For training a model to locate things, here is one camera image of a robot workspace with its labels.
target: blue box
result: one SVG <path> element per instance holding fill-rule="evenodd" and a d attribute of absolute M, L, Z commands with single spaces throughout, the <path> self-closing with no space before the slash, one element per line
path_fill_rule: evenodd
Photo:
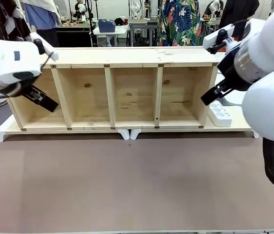
<path fill-rule="evenodd" d="M 99 20 L 99 31 L 100 33 L 114 33 L 115 23 L 111 21 L 106 21 L 103 19 Z"/>

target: table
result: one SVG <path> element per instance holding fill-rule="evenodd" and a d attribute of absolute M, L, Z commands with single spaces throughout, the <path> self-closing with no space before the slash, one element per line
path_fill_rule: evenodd
<path fill-rule="evenodd" d="M 92 47 L 90 25 L 77 23 L 73 26 L 59 26 L 55 29 L 59 47 Z"/>
<path fill-rule="evenodd" d="M 157 29 L 157 19 L 150 19 L 146 23 L 144 23 L 144 20 L 142 21 L 129 21 L 130 24 L 130 44 L 133 46 L 133 40 L 134 40 L 134 29 L 135 28 L 145 28 L 149 30 L 149 46 L 153 45 L 153 30 Z"/>
<path fill-rule="evenodd" d="M 217 18 L 216 20 L 207 20 L 207 19 L 203 19 L 201 18 L 201 45 L 203 43 L 203 39 L 205 36 L 209 35 L 210 33 L 210 29 L 211 27 L 214 26 L 214 31 L 217 31 L 219 28 L 219 24 L 220 24 L 221 18 Z"/>
<path fill-rule="evenodd" d="M 112 32 L 112 33 L 101 33 L 99 27 L 96 27 L 93 30 L 93 34 L 96 35 L 96 36 L 98 36 L 98 35 L 106 35 L 107 36 L 107 45 L 109 47 L 111 47 L 110 39 L 112 37 L 114 37 L 114 44 L 115 44 L 115 46 L 117 46 L 117 41 L 116 41 L 115 36 L 125 34 L 127 32 L 127 30 L 128 30 L 128 25 L 119 25 L 119 26 L 115 27 L 115 32 Z"/>

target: shelf compartment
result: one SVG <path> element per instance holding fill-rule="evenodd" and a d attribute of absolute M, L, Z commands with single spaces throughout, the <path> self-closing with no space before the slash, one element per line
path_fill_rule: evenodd
<path fill-rule="evenodd" d="M 110 129 L 104 68 L 52 70 L 68 128 Z"/>
<path fill-rule="evenodd" d="M 213 67 L 163 69 L 160 128 L 202 128 L 205 125 L 208 107 L 200 97 L 214 83 L 213 70 Z"/>
<path fill-rule="evenodd" d="M 153 95 L 158 68 L 111 68 L 115 127 L 154 128 Z"/>
<path fill-rule="evenodd" d="M 8 102 L 21 129 L 27 131 L 38 130 L 66 130 L 65 123 L 55 82 L 50 69 L 44 69 L 42 75 L 34 85 L 44 91 L 50 98 L 59 103 L 55 112 L 51 113 L 36 105 L 25 97 L 9 98 Z"/>

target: blue shirt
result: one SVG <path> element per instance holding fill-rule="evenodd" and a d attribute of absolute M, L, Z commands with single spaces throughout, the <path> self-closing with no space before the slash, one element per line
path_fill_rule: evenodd
<path fill-rule="evenodd" d="M 26 3 L 23 3 L 23 8 L 27 23 L 34 25 L 36 29 L 53 29 L 59 25 L 57 15 L 54 12 Z"/>

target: wood knot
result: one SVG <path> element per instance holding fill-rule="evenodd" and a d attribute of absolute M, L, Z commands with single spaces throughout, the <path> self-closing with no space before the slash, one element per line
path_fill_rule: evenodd
<path fill-rule="evenodd" d="M 164 80 L 163 84 L 170 84 L 170 80 Z"/>

